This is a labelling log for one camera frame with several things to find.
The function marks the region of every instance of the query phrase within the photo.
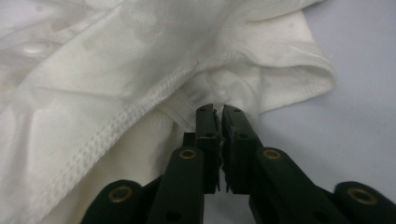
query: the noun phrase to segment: white garment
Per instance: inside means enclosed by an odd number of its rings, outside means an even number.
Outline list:
[[[330,90],[317,1],[0,3],[0,223],[79,223],[106,184],[147,184],[201,105],[254,120]]]

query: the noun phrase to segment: white table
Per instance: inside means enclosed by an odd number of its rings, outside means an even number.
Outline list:
[[[396,1],[328,0],[304,14],[339,80],[328,94],[262,114],[260,138],[331,192],[353,180],[396,202]],[[208,223],[255,223],[248,197],[206,196]]]

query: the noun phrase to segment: fabric fold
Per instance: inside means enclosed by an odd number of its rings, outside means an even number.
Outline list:
[[[194,129],[197,106],[239,106],[254,120],[328,91],[333,70],[298,11],[315,2],[115,1],[86,7],[72,22],[54,25],[46,14],[38,33],[3,29],[0,58],[12,54],[27,69],[15,60],[0,67],[7,88],[0,98],[0,222],[73,216],[92,199],[87,191],[113,180],[111,164],[125,164],[122,157],[146,161],[120,172],[145,184],[163,171],[182,131]],[[163,130],[150,136],[167,142],[161,147],[145,139],[150,128],[136,129],[151,120]],[[137,136],[140,150],[128,141]]]

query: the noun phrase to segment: screw hole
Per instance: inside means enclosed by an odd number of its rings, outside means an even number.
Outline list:
[[[129,186],[119,186],[114,188],[108,194],[108,199],[113,203],[122,203],[132,196],[132,188]]]
[[[181,219],[181,214],[177,210],[171,210],[166,213],[166,219],[168,219],[168,221],[177,222]]]
[[[248,138],[248,135],[245,134],[245,133],[240,133],[238,136],[239,136],[240,138]]]
[[[373,194],[364,189],[348,189],[347,194],[359,203],[367,205],[374,205],[378,203],[378,199]]]
[[[282,155],[279,152],[272,150],[272,149],[265,150],[262,153],[262,155],[268,159],[271,159],[271,160],[278,160],[278,159],[282,158]]]
[[[189,159],[194,158],[197,154],[192,149],[185,149],[185,150],[182,150],[178,155],[185,160],[189,160]]]
[[[322,223],[328,223],[329,222],[329,217],[326,216],[326,214],[322,213],[322,212],[314,212],[314,218]]]

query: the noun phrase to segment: white fabric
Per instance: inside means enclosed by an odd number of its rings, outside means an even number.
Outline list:
[[[109,182],[147,184],[198,106],[254,120],[330,90],[317,1],[2,1],[0,223],[79,223]]]

